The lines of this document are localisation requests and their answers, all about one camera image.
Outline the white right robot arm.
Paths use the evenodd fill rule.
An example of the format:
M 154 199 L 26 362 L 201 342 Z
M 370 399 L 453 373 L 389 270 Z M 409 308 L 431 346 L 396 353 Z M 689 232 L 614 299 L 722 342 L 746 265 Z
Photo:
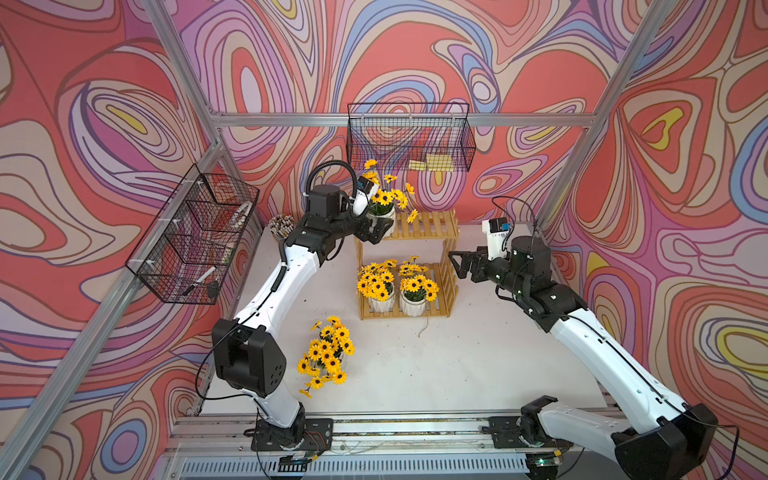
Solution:
M 545 333 L 567 347 L 608 390 L 621 421 L 542 395 L 520 410 L 521 442 L 564 440 L 617 463 L 631 479 L 681 479 L 700 466 L 718 426 L 705 405 L 691 405 L 635 360 L 597 320 L 585 300 L 557 282 L 551 250 L 521 236 L 509 249 L 494 244 L 448 254 L 458 278 L 490 281 Z

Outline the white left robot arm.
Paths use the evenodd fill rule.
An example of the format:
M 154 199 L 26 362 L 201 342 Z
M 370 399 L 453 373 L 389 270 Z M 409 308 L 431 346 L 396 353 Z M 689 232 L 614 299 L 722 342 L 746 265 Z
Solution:
M 392 222 L 368 215 L 378 193 L 378 185 L 363 177 L 351 196 L 335 185 L 312 188 L 307 211 L 282 242 L 270 277 L 233 320 L 220 319 L 212 329 L 216 376 L 251 398 L 262 415 L 254 448 L 298 449 L 308 437 L 304 406 L 283 384 L 287 360 L 278 333 L 304 285 L 346 237 L 381 241 Z

